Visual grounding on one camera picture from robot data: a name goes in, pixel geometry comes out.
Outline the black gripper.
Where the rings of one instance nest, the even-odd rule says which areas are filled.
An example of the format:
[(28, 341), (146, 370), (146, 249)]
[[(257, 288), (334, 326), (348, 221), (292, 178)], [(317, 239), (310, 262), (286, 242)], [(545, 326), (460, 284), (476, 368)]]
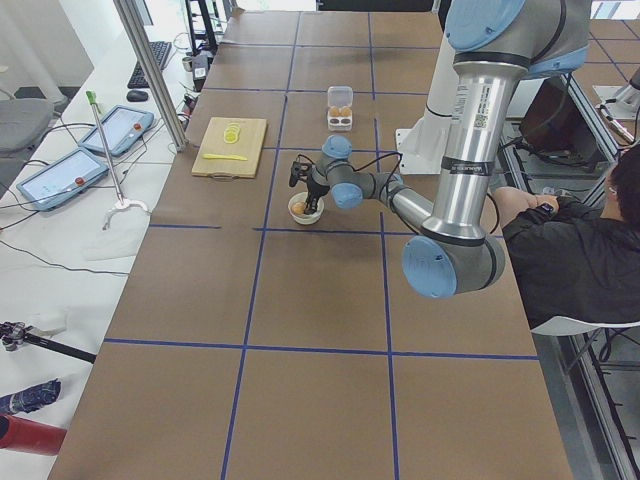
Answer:
[(307, 174), (306, 185), (308, 194), (305, 199), (304, 214), (311, 215), (318, 211), (319, 201), (329, 193), (330, 185), (317, 169), (312, 169)]

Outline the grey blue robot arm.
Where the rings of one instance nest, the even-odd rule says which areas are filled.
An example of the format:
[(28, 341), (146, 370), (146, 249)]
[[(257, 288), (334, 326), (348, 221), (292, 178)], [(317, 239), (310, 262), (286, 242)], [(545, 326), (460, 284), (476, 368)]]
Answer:
[(331, 135), (324, 142), (317, 161), (293, 162), (289, 185), (293, 187), (301, 181), (307, 186), (303, 213), (316, 213), (320, 199), (327, 194), (341, 209), (352, 209), (366, 199), (375, 199), (421, 235), (422, 224), (431, 215), (433, 203), (405, 185), (397, 174), (357, 170), (349, 161), (351, 153), (352, 144), (346, 137)]
[(492, 285), (504, 270), (502, 247), (480, 225), (507, 110), (524, 79), (568, 74), (586, 60), (588, 1), (454, 1), (445, 36), (458, 85), (428, 202), (401, 185), (388, 199), (417, 231), (402, 267), (419, 294), (449, 298)]

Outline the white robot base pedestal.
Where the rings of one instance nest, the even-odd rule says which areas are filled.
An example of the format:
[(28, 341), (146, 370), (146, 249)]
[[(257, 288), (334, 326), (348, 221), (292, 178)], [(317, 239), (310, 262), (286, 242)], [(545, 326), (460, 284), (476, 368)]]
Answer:
[(396, 149), (402, 154), (402, 174), (440, 172), (458, 85), (458, 75), (453, 69), (454, 55), (454, 49), (443, 35), (424, 114), (411, 129), (396, 130)]

